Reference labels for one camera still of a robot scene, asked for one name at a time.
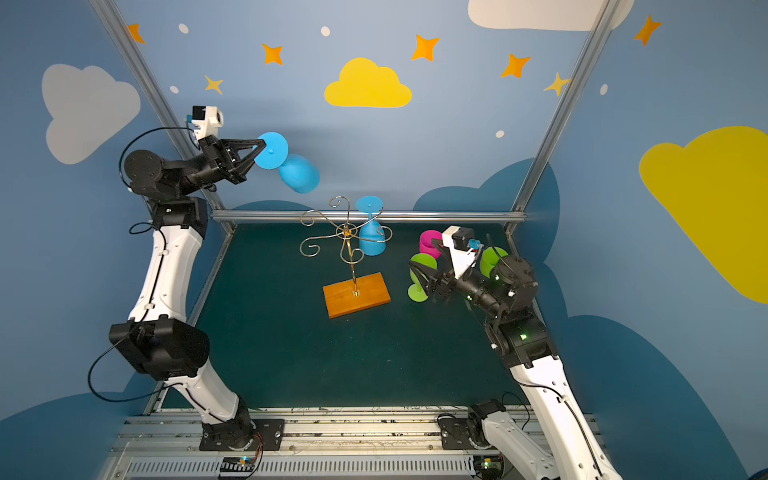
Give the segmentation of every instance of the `mounting plate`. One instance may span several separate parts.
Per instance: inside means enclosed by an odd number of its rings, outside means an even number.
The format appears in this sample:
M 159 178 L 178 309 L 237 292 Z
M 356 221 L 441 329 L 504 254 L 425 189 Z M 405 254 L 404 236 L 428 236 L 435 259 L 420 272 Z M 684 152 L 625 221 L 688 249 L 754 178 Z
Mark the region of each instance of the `mounting plate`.
M 454 419 L 446 416 L 438 419 L 437 424 L 440 426 L 440 441 L 443 450 L 475 449 L 469 442 L 467 419 Z

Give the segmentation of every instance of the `pink cup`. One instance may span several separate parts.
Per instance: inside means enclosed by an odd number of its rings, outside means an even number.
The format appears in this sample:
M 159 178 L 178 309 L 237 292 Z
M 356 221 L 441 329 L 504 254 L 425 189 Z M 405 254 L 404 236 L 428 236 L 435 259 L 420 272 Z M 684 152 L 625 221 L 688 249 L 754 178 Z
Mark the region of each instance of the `pink cup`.
M 419 252 L 432 255 L 434 258 L 440 257 L 440 250 L 432 246 L 432 239 L 442 240 L 442 233 L 437 230 L 427 230 L 419 237 Z

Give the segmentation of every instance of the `white camera housing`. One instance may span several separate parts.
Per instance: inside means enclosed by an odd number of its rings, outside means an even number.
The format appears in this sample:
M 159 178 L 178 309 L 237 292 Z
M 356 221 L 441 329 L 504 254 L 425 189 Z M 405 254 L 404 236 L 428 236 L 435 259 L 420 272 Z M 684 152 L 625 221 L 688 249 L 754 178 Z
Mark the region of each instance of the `white camera housing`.
M 224 114 L 221 113 L 217 107 L 206 106 L 205 115 L 202 119 L 196 119 L 197 115 L 192 118 L 192 124 L 194 124 L 194 136 L 200 140 L 208 135 L 218 135 L 219 128 L 224 126 Z

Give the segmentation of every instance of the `curly metal hook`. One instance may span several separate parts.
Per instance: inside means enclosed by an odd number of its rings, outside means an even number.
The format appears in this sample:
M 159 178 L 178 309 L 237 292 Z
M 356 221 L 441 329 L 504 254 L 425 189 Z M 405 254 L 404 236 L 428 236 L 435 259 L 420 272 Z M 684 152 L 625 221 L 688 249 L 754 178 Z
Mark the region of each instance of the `curly metal hook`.
M 317 251 L 315 253 L 307 254 L 307 253 L 304 253 L 304 244 L 307 243 L 310 240 L 321 240 L 323 238 L 333 238 L 333 237 L 336 237 L 336 235 L 333 234 L 333 235 L 325 235 L 323 237 L 309 237 L 309 238 L 305 238 L 304 241 L 301 243 L 301 245 L 299 245 L 299 253 L 301 253 L 305 257 L 314 257 L 315 255 L 320 253 L 320 245 L 318 245 L 316 243 L 311 244 L 311 245 L 307 245 L 308 248 L 316 248 L 317 249 Z
M 387 236 L 384 234 L 384 230 L 383 230 L 383 229 L 385 229 L 385 228 L 386 228 L 387 230 L 389 230 L 389 237 L 387 237 Z M 389 242 L 389 240 L 392 238 L 392 229 L 391 229 L 391 228 L 389 228 L 389 227 L 387 227 L 386 225 L 380 225 L 380 226 L 379 226 L 379 228 L 377 228 L 377 229 L 376 229 L 376 232 L 377 232 L 379 235 L 381 235 L 382 237 L 384 237 L 384 240 L 371 240 L 371 239 L 369 239 L 369 238 L 360 238 L 360 237 L 358 237 L 357 235 L 353 235 L 353 237 L 355 237 L 357 240 L 363 240 L 363 241 L 366 241 L 366 242 L 374 242 L 374 243 L 385 243 L 385 242 Z
M 344 247 L 346 247 L 347 253 L 349 254 L 349 260 L 344 258 Z M 360 252 L 359 260 L 355 260 L 355 253 L 357 252 Z M 362 262 L 362 259 L 366 257 L 366 253 L 360 250 L 359 248 L 353 249 L 352 246 L 349 244 L 349 238 L 346 238 L 341 244 L 341 251 L 339 252 L 339 257 L 341 257 L 341 260 L 344 263 L 347 263 L 349 265 L 356 265 L 357 263 Z
M 311 213 L 319 214 L 321 217 L 323 217 L 324 219 L 328 220 L 328 223 L 330 223 L 330 224 L 331 224 L 331 225 L 333 225 L 334 227 L 336 227 L 336 228 L 341 228 L 339 225 L 336 225 L 336 224 L 333 222 L 333 220 L 331 220 L 331 219 L 329 219 L 328 217 L 326 217 L 326 215 L 325 215 L 323 212 L 321 212 L 320 210 L 307 210 L 306 212 L 304 212 L 303 214 L 301 214 L 301 217 L 299 218 L 299 222 L 301 222 L 301 224 L 302 224 L 303 226 L 305 226 L 305 227 L 311 227 L 312 225 L 314 225 L 314 224 L 315 224 L 315 217 L 308 217 L 308 216 L 307 216 L 308 214 L 311 214 Z
M 337 195 L 334 198 L 328 200 L 328 204 L 333 207 L 337 208 L 339 205 L 341 205 L 341 199 L 346 200 L 346 222 L 349 223 L 349 209 L 352 208 L 352 202 L 349 201 L 349 198 L 344 197 L 343 195 Z

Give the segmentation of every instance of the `dark green table surface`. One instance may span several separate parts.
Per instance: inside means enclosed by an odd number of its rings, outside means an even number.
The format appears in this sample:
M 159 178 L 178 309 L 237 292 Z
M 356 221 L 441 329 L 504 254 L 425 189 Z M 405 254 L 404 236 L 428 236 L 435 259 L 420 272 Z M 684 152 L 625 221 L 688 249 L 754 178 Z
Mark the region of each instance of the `dark green table surface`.
M 499 225 L 465 226 L 507 249 Z M 471 405 L 506 391 L 525 398 L 489 347 L 480 310 L 470 313 L 459 296 L 447 304 L 408 297 L 407 261 L 419 252 L 419 235 L 446 225 L 391 227 L 384 253 L 366 257 L 357 272 L 381 272 L 392 302 L 329 319 L 323 286 L 351 278 L 341 240 L 319 240 L 323 249 L 312 258 L 299 244 L 333 227 L 238 226 L 197 327 L 210 337 L 219 376 L 250 408 Z M 518 402 L 507 396 L 507 403 Z M 189 404 L 172 390 L 163 407 Z

